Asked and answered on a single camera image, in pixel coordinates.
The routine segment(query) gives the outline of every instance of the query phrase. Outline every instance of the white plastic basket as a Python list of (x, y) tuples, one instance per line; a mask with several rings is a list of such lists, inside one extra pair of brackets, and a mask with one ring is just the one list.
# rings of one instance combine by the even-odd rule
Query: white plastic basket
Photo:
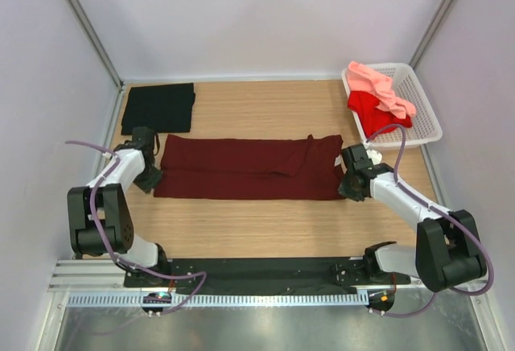
[[(442, 138), (442, 128), (436, 118), (435, 112), (431, 108), (431, 104), (427, 100), (426, 93), (418, 81), (414, 70), (403, 63), (385, 63), (385, 64), (369, 64), (368, 67), (382, 73), (383, 75), (392, 77), (393, 90), (395, 94), (403, 99), (411, 101), (417, 109), (417, 115), (412, 119), (413, 127), (406, 131), (406, 147), (417, 147), (428, 142), (434, 142)], [(351, 90), (347, 83), (347, 69), (341, 73), (344, 81), (345, 92), (347, 97), (351, 94)], [(366, 141), (360, 118), (355, 112), (352, 112), (357, 129), (360, 132), (362, 142)], [(385, 151), (396, 150), (401, 146), (402, 133), (395, 130), (388, 134), (381, 134), (370, 143), (373, 149)]]

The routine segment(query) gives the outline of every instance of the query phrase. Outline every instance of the dark red cloth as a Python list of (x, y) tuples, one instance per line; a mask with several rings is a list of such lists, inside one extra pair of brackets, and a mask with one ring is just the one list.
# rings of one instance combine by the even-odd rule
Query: dark red cloth
[[(366, 137), (392, 123), (401, 124), (405, 128), (413, 126), (409, 116), (406, 115), (406, 119), (396, 118), (391, 112), (381, 111), (376, 108), (378, 105), (379, 99), (368, 92), (352, 91), (348, 97), (347, 107), (356, 112), (357, 116), (360, 117), (361, 126)], [(396, 128), (392, 127), (381, 133), (386, 134), (395, 130)]]
[(213, 200), (338, 200), (339, 135), (304, 140), (168, 135), (154, 196)]

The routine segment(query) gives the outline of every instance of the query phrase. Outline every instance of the towel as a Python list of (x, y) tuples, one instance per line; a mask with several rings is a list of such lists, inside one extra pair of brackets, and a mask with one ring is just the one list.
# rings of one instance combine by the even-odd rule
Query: towel
[[(404, 119), (396, 118), (392, 113), (378, 109), (378, 103), (379, 99), (368, 92), (352, 91), (348, 97), (347, 107), (360, 117), (360, 123), (367, 138), (380, 128), (392, 123), (401, 124), (406, 128), (413, 126), (409, 116)], [(386, 134), (395, 130), (395, 127), (391, 127), (381, 133)]]
[(340, 200), (339, 135), (303, 140), (168, 135), (154, 196), (213, 200)]
[(391, 77), (376, 72), (370, 67), (353, 61), (348, 65), (347, 82), (351, 91), (371, 93), (379, 99), (377, 108), (391, 112), (396, 118), (414, 117), (417, 113), (415, 106), (405, 99), (395, 95), (392, 89)]
[(134, 87), (123, 114), (122, 135), (140, 126), (155, 132), (190, 132), (193, 103), (193, 83)]

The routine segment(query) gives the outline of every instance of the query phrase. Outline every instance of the wooden surface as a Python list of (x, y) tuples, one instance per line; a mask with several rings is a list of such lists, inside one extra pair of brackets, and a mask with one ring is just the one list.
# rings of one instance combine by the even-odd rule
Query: wooden surface
[[(341, 81), (254, 81), (196, 84), (192, 131), (185, 138), (299, 139), (341, 134), (359, 142)], [(120, 121), (113, 147), (120, 135)], [(166, 134), (159, 135), (164, 146)], [(161, 161), (161, 150), (157, 164)], [(393, 166), (397, 152), (385, 154)], [(417, 149), (407, 150), (401, 176), (434, 193)], [(169, 258), (353, 256), (378, 242), (413, 245), (415, 234), (375, 200), (184, 200), (127, 194), (136, 232), (161, 244)]]

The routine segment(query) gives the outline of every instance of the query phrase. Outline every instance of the robotic arm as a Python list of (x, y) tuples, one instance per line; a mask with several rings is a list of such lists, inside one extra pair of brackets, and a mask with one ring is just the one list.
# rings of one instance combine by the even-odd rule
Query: robotic arm
[[(105, 246), (97, 227), (93, 223), (89, 198), (95, 183), (104, 179), (97, 189), (95, 205), (105, 234), (115, 253), (128, 263), (138, 264), (155, 272), (169, 275), (170, 266), (163, 248), (147, 242), (134, 233), (134, 227), (127, 207), (125, 194), (132, 183), (144, 192), (150, 192), (161, 179), (162, 172), (155, 168), (155, 133), (146, 127), (133, 130), (132, 140), (117, 146), (120, 159), (115, 165), (111, 159), (102, 173), (88, 184), (72, 188), (68, 192), (68, 222), (73, 251), (82, 256), (99, 256), (105, 253)], [(159, 285), (166, 280), (140, 272), (125, 269), (136, 283)]]
[[(476, 245), (435, 212), (432, 201), (401, 178), (396, 180), (392, 167), (385, 163), (373, 164), (362, 144), (345, 148), (342, 157), (347, 171), (339, 193), (355, 201), (365, 198), (379, 200), (417, 233), (415, 248), (395, 242), (368, 248), (365, 257), (369, 258), (371, 271), (398, 272), (420, 278), (433, 292), (486, 274), (484, 256)], [(438, 209), (454, 217), (479, 240), (476, 223), (469, 212), (452, 212), (443, 206), (438, 206)]]

